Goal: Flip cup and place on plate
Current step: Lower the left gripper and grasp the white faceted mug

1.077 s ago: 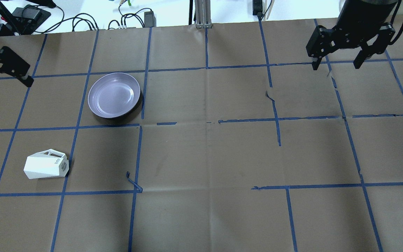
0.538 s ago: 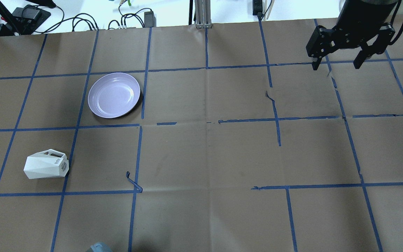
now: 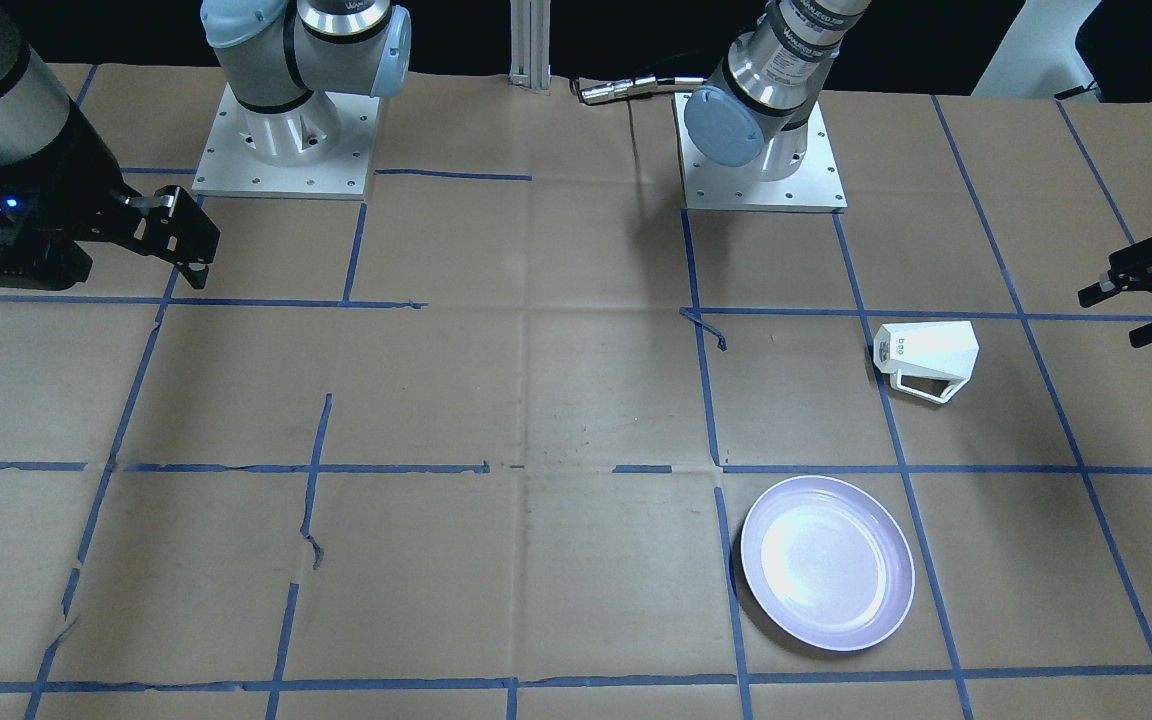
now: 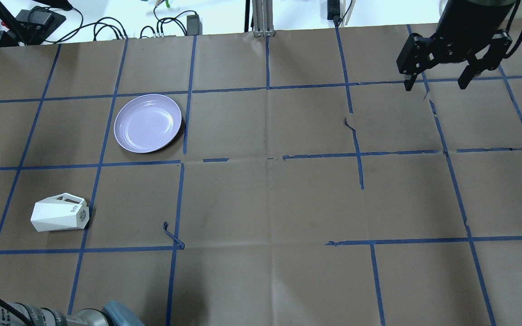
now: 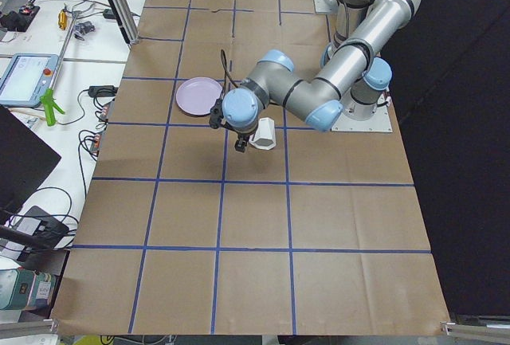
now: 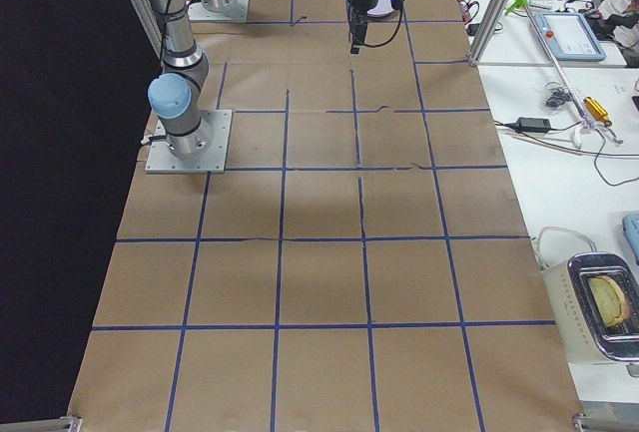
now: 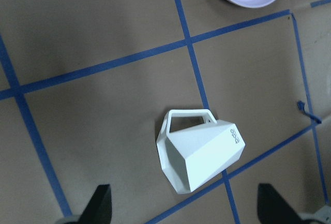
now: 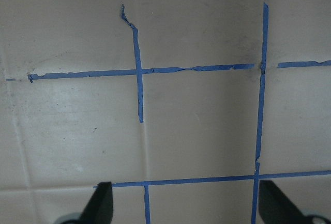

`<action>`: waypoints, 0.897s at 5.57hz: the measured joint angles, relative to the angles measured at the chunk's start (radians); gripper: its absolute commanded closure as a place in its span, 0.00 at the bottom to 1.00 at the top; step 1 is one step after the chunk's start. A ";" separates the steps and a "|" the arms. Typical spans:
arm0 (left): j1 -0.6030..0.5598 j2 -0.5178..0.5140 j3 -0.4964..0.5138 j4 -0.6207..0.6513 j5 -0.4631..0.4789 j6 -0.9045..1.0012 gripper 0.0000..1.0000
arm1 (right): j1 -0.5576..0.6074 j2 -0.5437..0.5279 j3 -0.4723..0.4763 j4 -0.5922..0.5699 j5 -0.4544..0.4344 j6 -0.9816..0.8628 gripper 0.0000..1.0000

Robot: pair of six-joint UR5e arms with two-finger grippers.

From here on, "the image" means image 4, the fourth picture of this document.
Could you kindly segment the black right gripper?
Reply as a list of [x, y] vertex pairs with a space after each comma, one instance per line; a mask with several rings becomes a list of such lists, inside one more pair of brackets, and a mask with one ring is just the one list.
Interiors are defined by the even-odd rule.
[[447, 36], [435, 33], [423, 37], [411, 33], [396, 60], [398, 72], [405, 75], [405, 90], [411, 91], [415, 76], [439, 64], [467, 62], [468, 65], [458, 78], [458, 87], [465, 90], [470, 82], [484, 70], [495, 70], [507, 56], [513, 39], [505, 29], [492, 35], [478, 34]]

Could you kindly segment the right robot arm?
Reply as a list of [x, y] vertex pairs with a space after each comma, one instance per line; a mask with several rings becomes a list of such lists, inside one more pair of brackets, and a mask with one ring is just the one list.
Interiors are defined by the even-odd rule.
[[422, 72], [439, 64], [468, 62], [458, 78], [464, 90], [485, 70], [495, 70], [516, 52], [509, 29], [518, 11], [518, 0], [448, 0], [431, 37], [411, 33], [397, 58], [407, 91]]

